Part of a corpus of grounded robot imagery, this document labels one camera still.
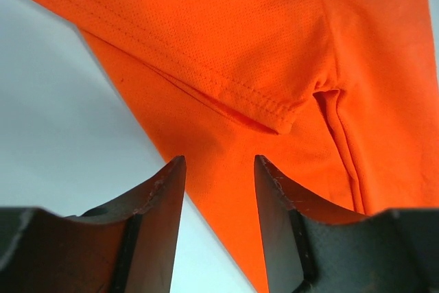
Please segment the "orange t shirt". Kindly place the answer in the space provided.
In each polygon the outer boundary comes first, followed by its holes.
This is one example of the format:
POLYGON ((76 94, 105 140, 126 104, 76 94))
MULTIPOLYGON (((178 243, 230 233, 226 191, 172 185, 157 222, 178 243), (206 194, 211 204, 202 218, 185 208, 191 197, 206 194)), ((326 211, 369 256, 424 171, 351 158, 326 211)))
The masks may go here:
POLYGON ((254 157, 342 207, 438 205, 428 0, 34 0, 75 24, 258 292, 254 157))

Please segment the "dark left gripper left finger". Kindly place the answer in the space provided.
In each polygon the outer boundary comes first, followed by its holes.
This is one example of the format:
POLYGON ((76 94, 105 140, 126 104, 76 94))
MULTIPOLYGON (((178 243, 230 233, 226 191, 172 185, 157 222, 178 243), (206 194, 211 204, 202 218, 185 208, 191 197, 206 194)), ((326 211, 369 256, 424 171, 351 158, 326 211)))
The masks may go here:
POLYGON ((2 292, 168 292, 186 162, 83 215, 1 209, 2 292))

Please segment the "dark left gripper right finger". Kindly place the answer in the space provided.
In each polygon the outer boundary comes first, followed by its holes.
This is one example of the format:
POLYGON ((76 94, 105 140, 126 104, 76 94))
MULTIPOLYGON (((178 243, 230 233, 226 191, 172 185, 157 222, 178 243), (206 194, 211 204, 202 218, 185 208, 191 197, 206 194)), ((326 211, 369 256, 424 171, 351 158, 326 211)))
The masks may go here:
POLYGON ((437 292, 438 210, 362 215, 288 178, 264 156, 254 185, 271 292, 437 292))

